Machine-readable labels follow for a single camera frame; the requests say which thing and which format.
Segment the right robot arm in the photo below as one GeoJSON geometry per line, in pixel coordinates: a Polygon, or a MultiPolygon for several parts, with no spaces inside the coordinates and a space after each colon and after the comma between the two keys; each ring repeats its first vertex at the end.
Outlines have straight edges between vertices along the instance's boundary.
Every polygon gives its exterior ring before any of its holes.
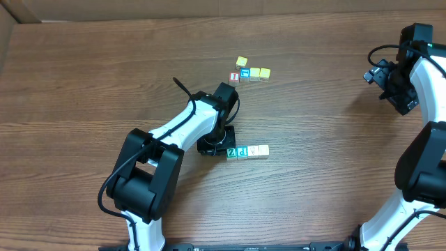
{"type": "Polygon", "coordinates": [[[430,24],[414,23],[395,47],[396,60],[374,63],[364,79],[401,115],[419,106],[424,127],[397,162],[392,196],[336,250],[406,250],[400,242],[417,224],[444,216],[445,46],[433,42],[430,24]]]}

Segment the yellow block middle row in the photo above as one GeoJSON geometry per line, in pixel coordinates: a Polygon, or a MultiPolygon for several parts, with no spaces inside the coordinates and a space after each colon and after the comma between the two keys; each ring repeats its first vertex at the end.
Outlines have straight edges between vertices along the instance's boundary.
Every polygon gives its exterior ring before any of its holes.
{"type": "Polygon", "coordinates": [[[258,82],[260,79],[260,68],[250,68],[249,80],[251,82],[258,82]]]}

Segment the yellow block right row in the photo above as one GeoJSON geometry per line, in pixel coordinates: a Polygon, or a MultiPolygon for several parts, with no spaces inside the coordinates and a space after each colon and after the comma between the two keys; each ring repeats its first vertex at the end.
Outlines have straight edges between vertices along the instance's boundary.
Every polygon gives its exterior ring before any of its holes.
{"type": "Polygon", "coordinates": [[[260,82],[269,82],[271,69],[269,68],[261,68],[259,73],[259,81],[260,82]]]}

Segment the blue picture block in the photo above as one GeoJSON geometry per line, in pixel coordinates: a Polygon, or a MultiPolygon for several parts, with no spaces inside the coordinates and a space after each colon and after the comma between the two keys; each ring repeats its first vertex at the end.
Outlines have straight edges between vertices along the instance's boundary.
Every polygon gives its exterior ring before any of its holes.
{"type": "Polygon", "coordinates": [[[240,82],[249,82],[250,81],[250,69],[249,68],[241,68],[240,69],[240,82]]]}

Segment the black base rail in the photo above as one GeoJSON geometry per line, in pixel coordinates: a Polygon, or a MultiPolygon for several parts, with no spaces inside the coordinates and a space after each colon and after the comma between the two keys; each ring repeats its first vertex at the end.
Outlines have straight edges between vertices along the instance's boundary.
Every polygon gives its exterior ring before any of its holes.
{"type": "Polygon", "coordinates": [[[342,251],[344,244],[335,242],[312,242],[304,245],[202,245],[166,244],[162,251],[342,251]]]}

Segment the yellow letter K block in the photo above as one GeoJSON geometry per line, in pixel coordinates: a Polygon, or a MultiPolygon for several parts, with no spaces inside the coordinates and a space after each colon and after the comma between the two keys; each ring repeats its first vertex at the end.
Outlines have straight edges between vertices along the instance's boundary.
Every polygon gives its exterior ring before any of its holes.
{"type": "Polygon", "coordinates": [[[259,158],[268,158],[270,155],[270,149],[268,145],[258,145],[259,158]]]}

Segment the white ice cream block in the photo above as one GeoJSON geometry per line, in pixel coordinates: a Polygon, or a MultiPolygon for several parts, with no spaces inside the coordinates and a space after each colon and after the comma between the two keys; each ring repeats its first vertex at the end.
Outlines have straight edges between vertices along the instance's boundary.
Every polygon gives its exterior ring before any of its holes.
{"type": "Polygon", "coordinates": [[[259,147],[258,146],[248,146],[247,156],[249,159],[257,159],[259,157],[259,147]]]}

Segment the red letter I block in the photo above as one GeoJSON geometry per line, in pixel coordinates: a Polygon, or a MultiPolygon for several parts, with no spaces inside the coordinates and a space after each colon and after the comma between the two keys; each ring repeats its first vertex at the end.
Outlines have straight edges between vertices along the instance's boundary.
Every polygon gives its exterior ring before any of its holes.
{"type": "Polygon", "coordinates": [[[239,86],[240,85],[240,73],[238,73],[238,72],[230,73],[229,84],[231,86],[239,86]]]}

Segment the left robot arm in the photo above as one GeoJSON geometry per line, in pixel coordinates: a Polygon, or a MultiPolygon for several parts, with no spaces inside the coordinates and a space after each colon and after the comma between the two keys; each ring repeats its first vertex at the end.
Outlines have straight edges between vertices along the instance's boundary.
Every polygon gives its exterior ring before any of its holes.
{"type": "Polygon", "coordinates": [[[187,107],[165,125],[128,133],[98,192],[99,208],[126,221],[129,240],[118,250],[163,250],[162,216],[174,197],[185,152],[192,145],[209,156],[235,149],[231,122],[239,107],[235,87],[221,83],[212,94],[190,94],[187,107]]]}

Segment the yellow block far top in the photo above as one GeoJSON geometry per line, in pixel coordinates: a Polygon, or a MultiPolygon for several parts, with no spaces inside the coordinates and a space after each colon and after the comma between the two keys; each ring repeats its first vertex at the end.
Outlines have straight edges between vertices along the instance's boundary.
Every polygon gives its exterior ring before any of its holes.
{"type": "Polygon", "coordinates": [[[236,70],[240,70],[241,68],[245,68],[247,65],[248,58],[239,56],[236,60],[236,70]]]}

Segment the blue letter P block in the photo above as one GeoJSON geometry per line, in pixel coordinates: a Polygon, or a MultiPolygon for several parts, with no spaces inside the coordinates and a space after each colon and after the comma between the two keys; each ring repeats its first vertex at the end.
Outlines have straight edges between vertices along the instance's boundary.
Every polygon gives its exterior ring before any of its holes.
{"type": "Polygon", "coordinates": [[[237,146],[236,152],[237,152],[238,160],[248,159],[248,147],[247,146],[237,146]]]}

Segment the yellow block row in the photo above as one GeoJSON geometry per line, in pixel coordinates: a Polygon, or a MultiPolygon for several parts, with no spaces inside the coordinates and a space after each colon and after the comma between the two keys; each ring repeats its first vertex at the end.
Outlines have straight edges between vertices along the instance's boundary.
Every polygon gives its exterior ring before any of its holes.
{"type": "Polygon", "coordinates": [[[250,68],[249,80],[251,82],[258,82],[260,79],[260,68],[250,68]]]}
{"type": "Polygon", "coordinates": [[[269,68],[261,68],[259,73],[259,81],[260,82],[269,82],[271,69],[269,68]]]}

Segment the green letter Z block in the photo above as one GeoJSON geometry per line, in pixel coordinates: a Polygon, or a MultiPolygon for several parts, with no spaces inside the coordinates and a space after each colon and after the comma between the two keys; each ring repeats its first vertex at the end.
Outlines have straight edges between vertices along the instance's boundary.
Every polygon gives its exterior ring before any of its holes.
{"type": "Polygon", "coordinates": [[[229,148],[226,150],[226,159],[227,160],[237,160],[238,153],[236,148],[229,148]]]}

